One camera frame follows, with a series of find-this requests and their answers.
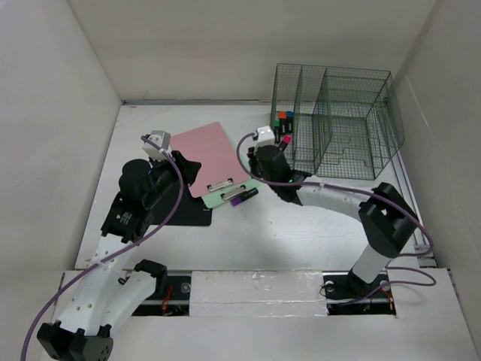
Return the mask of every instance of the clipboard clip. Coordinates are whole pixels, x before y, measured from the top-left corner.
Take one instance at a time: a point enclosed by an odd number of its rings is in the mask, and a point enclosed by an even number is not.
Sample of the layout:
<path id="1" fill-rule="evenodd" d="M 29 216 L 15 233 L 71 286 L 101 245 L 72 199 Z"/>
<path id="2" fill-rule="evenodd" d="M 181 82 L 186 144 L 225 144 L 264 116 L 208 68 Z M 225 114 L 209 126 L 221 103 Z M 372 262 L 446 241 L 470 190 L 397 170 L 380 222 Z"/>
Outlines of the clipboard clip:
<path id="1" fill-rule="evenodd" d="M 222 198 L 224 202 L 227 202 L 227 201 L 230 201 L 231 199 L 234 199 L 241 193 L 245 192 L 245 190 L 246 190 L 246 186 L 240 186 L 235 190 L 231 190 L 230 192 L 221 194 L 220 198 Z"/>
<path id="2" fill-rule="evenodd" d="M 234 184 L 234 180 L 232 178 L 229 178 L 228 180 L 223 180 L 222 182 L 216 184 L 209 184 L 207 186 L 207 190 L 212 193 L 216 192 L 217 190 L 222 190 L 226 187 L 230 187 L 232 184 Z"/>

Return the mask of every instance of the metal wire rack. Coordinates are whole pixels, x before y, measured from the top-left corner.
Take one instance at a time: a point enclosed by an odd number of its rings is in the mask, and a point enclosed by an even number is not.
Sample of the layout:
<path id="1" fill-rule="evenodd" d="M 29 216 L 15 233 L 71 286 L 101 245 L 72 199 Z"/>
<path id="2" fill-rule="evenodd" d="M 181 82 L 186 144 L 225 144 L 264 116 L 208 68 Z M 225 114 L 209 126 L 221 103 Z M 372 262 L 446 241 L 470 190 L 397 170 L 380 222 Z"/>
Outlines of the metal wire rack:
<path id="1" fill-rule="evenodd" d="M 321 177 L 375 179 L 404 142 L 390 71 L 278 64 L 271 125 L 293 111 L 292 167 Z"/>

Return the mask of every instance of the purple cable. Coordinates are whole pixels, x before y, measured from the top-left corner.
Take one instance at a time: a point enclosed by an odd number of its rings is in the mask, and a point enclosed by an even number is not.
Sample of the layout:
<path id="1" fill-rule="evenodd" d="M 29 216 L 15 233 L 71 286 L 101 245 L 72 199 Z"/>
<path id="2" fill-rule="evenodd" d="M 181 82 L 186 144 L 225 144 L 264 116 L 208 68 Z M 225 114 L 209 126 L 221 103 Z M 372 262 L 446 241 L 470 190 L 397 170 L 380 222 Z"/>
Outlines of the purple cable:
<path id="1" fill-rule="evenodd" d="M 387 205 L 389 205 L 390 207 L 394 208 L 396 211 L 400 212 L 407 219 L 409 219 L 412 223 L 414 223 L 414 225 L 421 230 L 422 234 L 428 240 L 429 248 L 428 248 L 427 251 L 421 252 L 421 253 L 401 253 L 398 257 L 421 257 L 421 256 L 426 256 L 426 255 L 432 253 L 432 251 L 434 249 L 434 241 L 433 241 L 433 238 L 431 237 L 431 235 L 429 234 L 428 230 L 415 217 L 413 217 L 409 212 L 407 212 L 405 209 L 403 209 L 399 205 L 395 204 L 393 201 L 391 201 L 391 200 L 389 200 L 389 199 L 387 199 L 383 196 L 380 196 L 380 195 L 378 195 L 376 193 L 373 193 L 373 192 L 369 192 L 367 190 L 358 190 L 356 188 L 336 186 L 334 184 L 329 184 L 329 183 L 326 183 L 326 184 L 321 184 L 321 183 L 318 183 L 318 182 L 283 183 L 283 182 L 273 182 L 273 181 L 270 181 L 270 180 L 264 180 L 260 177 L 256 177 L 254 174 L 252 174 L 250 172 L 249 169 L 247 169 L 247 167 L 242 163 L 242 159 L 241 159 L 241 145 L 242 145 L 242 143 L 244 143 L 246 139 L 248 139 L 249 137 L 253 137 L 254 135 L 255 135 L 255 133 L 249 133 L 249 134 L 246 134 L 244 137 L 242 137 L 240 139 L 239 143 L 237 144 L 237 149 L 236 149 L 237 160 L 239 161 L 240 166 L 253 179 L 255 179 L 255 180 L 257 180 L 261 183 L 267 184 L 269 186 L 275 186 L 275 187 L 304 187 L 304 186 L 325 187 L 325 188 L 329 188 L 331 190 L 337 190 L 339 192 L 351 192 L 351 193 L 364 194 L 365 196 L 369 196 L 369 197 L 373 197 L 375 199 L 378 199 L 381 202 L 384 202 Z M 392 270 L 404 270 L 404 271 L 416 272 L 416 273 L 419 273 L 419 274 L 424 275 L 427 278 L 431 279 L 432 283 L 422 284 L 422 283 L 413 282 L 413 281 L 390 281 L 390 282 L 384 283 L 381 286 L 376 287 L 374 290 L 370 291 L 366 296 L 363 296 L 359 299 L 353 299 L 352 301 L 349 301 L 349 302 L 339 303 L 339 305 L 344 305 L 344 306 L 353 305 L 353 304 L 355 304 L 359 301 L 362 301 L 363 299 L 371 297 L 373 294 L 375 294 L 381 288 L 384 288 L 384 287 L 386 287 L 388 285 L 391 285 L 391 284 L 410 284 L 410 285 L 414 285 L 414 286 L 435 286 L 436 285 L 436 280 L 430 274 L 428 274 L 426 272 L 423 272 L 423 271 L 420 271 L 417 268 L 409 268 L 409 267 L 386 267 L 386 268 L 392 269 Z"/>
<path id="2" fill-rule="evenodd" d="M 154 148 L 157 150 L 160 150 L 160 147 L 152 142 L 151 140 L 141 137 L 141 139 L 152 145 Z M 172 164 L 172 167 L 174 167 L 175 172 L 177 173 L 177 176 L 179 177 L 179 183 L 180 183 L 180 189 L 179 189 L 179 195 L 177 196 L 177 200 L 174 204 L 174 207 L 172 207 L 171 211 L 167 215 L 167 217 L 160 223 L 156 228 L 152 230 L 152 232 L 146 234 L 144 237 L 139 239 L 138 241 L 131 243 L 127 247 L 124 247 L 122 250 L 118 250 L 117 252 L 112 253 L 110 256 L 105 257 L 104 259 L 101 260 L 102 263 L 106 263 L 110 261 L 111 259 L 127 252 L 128 250 L 131 250 L 133 247 L 140 246 L 142 243 L 144 243 L 147 239 L 152 237 L 154 234 L 156 234 L 167 222 L 172 218 L 174 215 L 175 211 L 179 207 L 180 200 L 182 199 L 182 194 L 183 194 L 183 181 L 182 181 L 182 174 L 180 173 L 179 167 L 175 164 L 174 160 L 165 152 L 162 151 L 162 155 Z M 30 339 L 32 338 L 33 332 L 35 331 L 35 327 L 37 326 L 38 322 L 40 322 L 40 319 L 42 316 L 47 312 L 48 308 L 55 303 L 59 297 L 66 291 L 68 288 L 70 288 L 73 284 L 75 284 L 77 281 L 79 281 L 83 276 L 87 275 L 94 269 L 98 267 L 98 263 L 91 265 L 89 268 L 84 269 L 81 273 L 79 273 L 77 276 L 75 276 L 70 282 L 68 282 L 64 287 L 62 287 L 53 297 L 45 304 L 45 306 L 38 312 L 37 316 L 32 322 L 32 325 L 29 327 L 29 331 L 27 332 L 27 335 L 25 337 L 25 340 L 23 341 L 23 346 L 22 346 L 22 353 L 20 356 L 20 361 L 26 361 L 27 359 L 27 350 L 29 348 L 29 343 Z"/>

